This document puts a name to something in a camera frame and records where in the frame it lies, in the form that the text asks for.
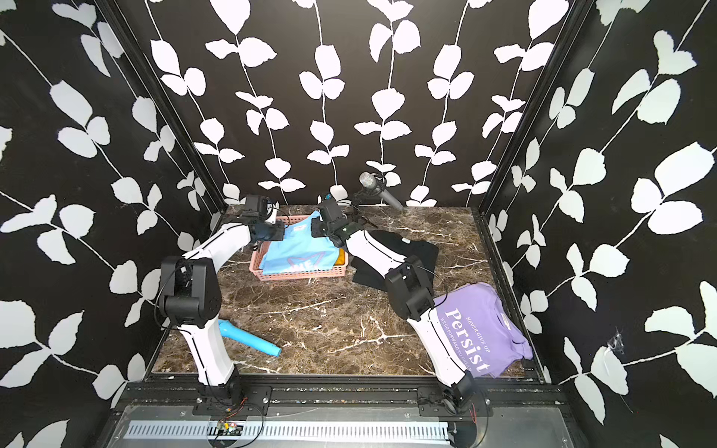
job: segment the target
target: black t-shirt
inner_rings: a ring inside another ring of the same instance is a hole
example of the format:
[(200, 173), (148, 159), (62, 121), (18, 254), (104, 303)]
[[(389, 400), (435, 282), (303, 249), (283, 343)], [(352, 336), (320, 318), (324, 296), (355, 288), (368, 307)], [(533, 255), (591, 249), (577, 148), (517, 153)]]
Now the black t-shirt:
[[(438, 258), (438, 246), (428, 241), (411, 241), (406, 243), (401, 235), (386, 230), (373, 230), (369, 234), (379, 243), (397, 254), (416, 255), (423, 263), (423, 267), (431, 272), (427, 272), (428, 279), (433, 283), (433, 273), (436, 269), (436, 259)], [(377, 290), (386, 291), (384, 277), (380, 275), (373, 267), (358, 257), (351, 260), (351, 266), (356, 268), (353, 274), (353, 282), (376, 288)]]

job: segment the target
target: wallpaper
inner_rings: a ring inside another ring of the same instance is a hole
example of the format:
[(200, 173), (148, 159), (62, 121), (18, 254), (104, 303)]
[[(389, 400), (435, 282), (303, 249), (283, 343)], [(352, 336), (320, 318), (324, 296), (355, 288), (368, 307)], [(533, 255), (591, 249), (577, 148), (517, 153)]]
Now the wallpaper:
[(490, 207), (548, 381), (593, 447), (717, 436), (710, 0), (598, 0)]
[(92, 4), (0, 0), (0, 65), (0, 446), (86, 446), (222, 204)]
[(479, 202), (570, 7), (118, 4), (227, 204), (344, 199), (371, 171), (410, 206)]

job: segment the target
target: lavender t-shirt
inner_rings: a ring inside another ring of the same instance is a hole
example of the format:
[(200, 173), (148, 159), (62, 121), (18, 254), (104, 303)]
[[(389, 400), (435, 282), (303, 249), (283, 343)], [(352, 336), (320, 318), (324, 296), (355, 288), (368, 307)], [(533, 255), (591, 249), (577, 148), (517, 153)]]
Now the lavender t-shirt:
[(488, 283), (465, 285), (435, 298), (441, 327), (473, 377), (499, 376), (516, 359), (533, 358), (525, 336), (508, 319)]

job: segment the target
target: light blue handle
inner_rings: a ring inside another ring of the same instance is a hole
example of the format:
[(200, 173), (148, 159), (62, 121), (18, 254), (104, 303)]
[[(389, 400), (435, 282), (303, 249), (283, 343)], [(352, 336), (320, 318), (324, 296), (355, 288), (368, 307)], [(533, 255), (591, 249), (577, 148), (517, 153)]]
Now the light blue handle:
[(251, 348), (256, 348), (258, 351), (262, 351), (271, 356), (279, 356), (281, 348), (272, 344), (268, 340), (263, 340), (251, 333), (237, 328), (232, 325), (228, 320), (219, 319), (219, 332), (225, 338), (234, 339), (237, 342), (248, 345)]

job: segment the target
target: brown marble surface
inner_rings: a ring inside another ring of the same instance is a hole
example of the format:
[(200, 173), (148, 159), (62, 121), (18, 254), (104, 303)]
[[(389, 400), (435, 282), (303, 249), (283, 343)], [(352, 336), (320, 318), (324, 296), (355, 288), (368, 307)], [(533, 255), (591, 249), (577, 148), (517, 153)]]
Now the brown marble surface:
[[(289, 214), (309, 214), (315, 206), (283, 206)], [(384, 206), (361, 207), (381, 229), (440, 248), (436, 294), (466, 283), (493, 285), (488, 256), (469, 209), (410, 207), (403, 213)], [(240, 208), (232, 207), (230, 214)], [(245, 249), (219, 271), (221, 319), (282, 348), (273, 357), (225, 338), (229, 357), (241, 373), (351, 375), (430, 375), (432, 364), (411, 326), (388, 304), (386, 293), (345, 277), (260, 282), (249, 271)], [(155, 372), (194, 372), (184, 337), (172, 331)], [(520, 361), (503, 376), (525, 376)]]

